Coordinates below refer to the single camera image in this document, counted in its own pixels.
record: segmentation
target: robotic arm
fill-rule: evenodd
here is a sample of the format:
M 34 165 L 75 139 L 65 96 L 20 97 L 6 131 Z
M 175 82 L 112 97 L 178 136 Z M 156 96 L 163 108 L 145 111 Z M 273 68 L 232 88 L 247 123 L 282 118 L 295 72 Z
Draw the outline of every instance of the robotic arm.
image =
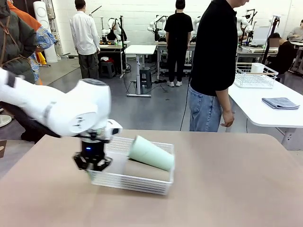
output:
M 166 42 L 166 32 L 164 31 L 165 25 L 167 21 L 167 16 L 157 15 L 156 19 L 154 19 L 150 25 L 147 27 L 147 30 L 153 32 L 155 34 L 155 41 Z M 162 29 L 157 28 L 157 24 L 162 23 Z
M 193 31 L 191 33 L 191 39 L 190 42 L 191 43 L 195 43 L 196 42 L 196 37 L 197 37 L 197 32 L 198 32 L 198 25 L 201 21 L 201 17 L 197 17 L 194 21 L 193 21 Z
M 52 136 L 81 138 L 82 150 L 73 157 L 79 169 L 102 171 L 112 161 L 105 157 L 104 144 L 122 126 L 108 120 L 110 99 L 109 86 L 99 80 L 79 80 L 73 90 L 63 93 L 52 87 L 30 84 L 0 68 L 1 102 L 19 107 L 29 121 L 47 127 Z
M 107 23 L 108 29 L 103 28 L 103 17 L 101 17 L 101 22 L 102 22 L 102 37 L 107 36 L 111 32 L 111 30 L 113 30 L 113 32 L 117 38 L 117 41 L 121 41 L 120 35 L 122 33 L 122 30 L 121 30 L 120 24 L 118 22 L 118 19 L 110 18 Z
M 244 33 L 250 33 L 253 31 L 252 25 L 250 25 L 246 17 L 237 17 L 237 31 L 238 36 L 243 35 L 242 27 L 244 26 Z

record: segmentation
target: man's hand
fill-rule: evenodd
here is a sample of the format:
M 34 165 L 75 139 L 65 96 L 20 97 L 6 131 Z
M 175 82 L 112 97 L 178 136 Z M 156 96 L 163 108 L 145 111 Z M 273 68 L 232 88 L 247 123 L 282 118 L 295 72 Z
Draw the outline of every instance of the man's hand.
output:
M 223 127 L 231 127 L 233 121 L 235 120 L 233 117 L 232 111 L 223 111 L 223 119 L 224 119 L 224 124 L 221 124 Z

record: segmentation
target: white shirt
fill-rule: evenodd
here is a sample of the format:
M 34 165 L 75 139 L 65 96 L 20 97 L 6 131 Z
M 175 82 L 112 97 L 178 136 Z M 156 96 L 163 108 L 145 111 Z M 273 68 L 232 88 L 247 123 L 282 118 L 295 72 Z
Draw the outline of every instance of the white shirt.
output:
M 72 40 L 78 54 L 90 55 L 99 49 L 99 36 L 95 21 L 83 11 L 78 11 L 71 19 Z

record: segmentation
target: man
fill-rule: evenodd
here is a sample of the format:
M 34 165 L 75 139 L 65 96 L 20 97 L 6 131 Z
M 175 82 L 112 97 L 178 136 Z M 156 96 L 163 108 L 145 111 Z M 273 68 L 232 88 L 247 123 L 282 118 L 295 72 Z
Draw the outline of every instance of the man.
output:
M 7 0 L 0 1 L 0 67 L 35 83 L 27 58 L 36 47 L 35 31 L 10 11 Z
M 71 35 L 79 55 L 82 78 L 97 79 L 99 36 L 95 21 L 85 14 L 85 0 L 75 0 L 77 13 L 70 20 Z
M 36 32 L 37 44 L 39 46 L 36 49 L 36 52 L 42 52 L 43 50 L 51 47 L 56 42 L 55 37 L 48 30 L 43 28 L 35 18 L 33 18 L 28 13 L 16 8 L 13 3 L 13 0 L 8 0 L 10 11 L 16 13 L 20 19 L 27 23 L 27 25 L 29 25 Z M 28 60 L 35 76 L 35 83 L 40 84 L 41 80 L 39 80 L 39 63 L 36 57 L 36 53 L 32 53 Z
M 300 27 L 294 28 L 288 35 L 290 42 L 303 42 L 303 20 Z
M 270 39 L 279 39 L 280 46 L 276 57 L 268 56 L 267 60 L 271 63 L 267 66 L 277 71 L 279 75 L 284 74 L 289 70 L 296 56 L 294 46 L 290 41 L 281 38 L 279 33 L 273 33 L 268 39 L 269 41 Z
M 238 45 L 233 8 L 246 2 L 249 0 L 213 0 L 201 18 L 189 90 L 190 131 L 217 132 L 221 115 L 224 127 L 230 127 L 234 121 L 228 96 L 228 87 L 235 79 Z M 216 34 L 218 26 L 224 36 L 224 50 L 209 43 L 209 36 Z
M 182 76 L 186 52 L 189 45 L 193 24 L 190 16 L 183 13 L 185 0 L 176 1 L 176 13 L 169 16 L 164 30 L 166 31 L 166 42 L 168 49 L 169 81 L 167 85 L 174 87 L 175 66 L 177 62 L 177 83 L 176 86 L 182 85 Z

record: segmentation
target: wire basket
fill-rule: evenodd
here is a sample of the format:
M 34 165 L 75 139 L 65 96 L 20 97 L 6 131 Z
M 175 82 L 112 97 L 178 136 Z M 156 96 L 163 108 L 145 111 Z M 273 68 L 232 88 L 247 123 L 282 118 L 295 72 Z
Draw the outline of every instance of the wire basket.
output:
M 278 72 L 261 63 L 236 63 L 234 84 L 245 88 L 273 88 Z
M 103 172 L 87 170 L 91 183 L 100 186 L 166 195 L 174 181 L 174 166 L 169 172 L 169 182 L 123 174 L 124 166 L 128 160 L 129 148 L 133 141 L 132 139 L 113 137 L 111 143 L 107 144 L 105 148 L 106 155 L 113 159 L 112 164 Z M 175 156 L 172 144 L 152 143 Z

